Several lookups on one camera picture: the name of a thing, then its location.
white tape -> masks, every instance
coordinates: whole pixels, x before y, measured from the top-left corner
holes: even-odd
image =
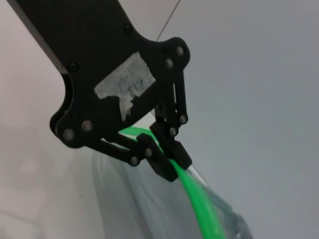
[[[120,111],[122,120],[131,113],[131,102],[134,97],[139,97],[153,83],[155,78],[150,72],[146,62],[139,52],[130,56],[123,64],[104,78],[95,88],[96,95],[103,99],[107,96],[120,98]]]

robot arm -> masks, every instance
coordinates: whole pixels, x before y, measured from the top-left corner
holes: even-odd
[[[117,0],[8,0],[61,73],[65,99],[50,121],[68,147],[92,148],[137,166],[144,158],[168,181],[192,161],[174,138],[187,123],[183,70],[190,53],[180,38],[153,42],[134,29]],[[119,134],[152,109],[147,134]]]

bolt head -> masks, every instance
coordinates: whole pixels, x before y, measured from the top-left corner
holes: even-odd
[[[178,46],[176,48],[176,53],[179,55],[179,56],[183,56],[184,55],[184,48],[182,46]]]
[[[145,150],[145,156],[146,156],[146,157],[151,157],[152,154],[153,154],[153,152],[152,152],[152,150],[151,150],[150,148],[147,148],[147,149]]]
[[[82,123],[82,129],[85,131],[85,132],[90,132],[92,129],[93,129],[93,124],[90,120],[85,120],[83,121]]]
[[[168,53],[169,52],[169,46],[167,44],[165,44],[162,50],[163,50],[163,53]]]
[[[74,131],[70,128],[66,129],[63,133],[63,139],[65,141],[71,141],[75,137]]]
[[[173,67],[174,67],[174,62],[173,62],[173,60],[170,59],[170,58],[167,58],[167,59],[166,59],[166,66],[167,66],[167,68],[169,68],[169,69],[173,68]]]
[[[137,157],[133,157],[131,159],[131,165],[132,166],[136,166],[136,165],[138,165],[138,163],[139,163],[139,159]]]
[[[132,28],[132,26],[131,25],[129,25],[129,24],[127,24],[126,26],[125,26],[125,33],[126,34],[131,34],[132,32],[133,32],[133,28]]]
[[[181,124],[186,124],[186,123],[187,123],[187,118],[186,118],[186,116],[181,116],[181,117],[179,118],[179,122],[180,122]]]
[[[71,62],[69,64],[69,70],[70,71],[76,71],[78,69],[78,65],[75,62]]]
[[[169,134],[170,134],[171,136],[176,136],[176,135],[177,135],[177,129],[176,129],[176,128],[170,128]]]

black plastic bracket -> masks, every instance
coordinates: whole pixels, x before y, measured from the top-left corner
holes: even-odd
[[[165,155],[184,169],[191,164],[183,146],[174,140],[188,121],[183,70],[190,52],[182,39],[145,39],[117,0],[8,2],[64,80],[65,99],[50,128],[65,145],[87,146],[132,166],[146,157],[154,171],[169,181],[177,174]],[[123,119],[120,97],[101,99],[94,89],[135,53],[155,81],[133,97],[130,113]],[[138,136],[136,142],[119,134],[152,109],[156,123],[151,130],[165,155],[148,135]],[[152,155],[145,154],[147,149]]]

gray wall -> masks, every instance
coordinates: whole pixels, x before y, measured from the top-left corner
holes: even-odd
[[[257,239],[319,237],[319,1],[181,0],[189,123],[179,135]]]

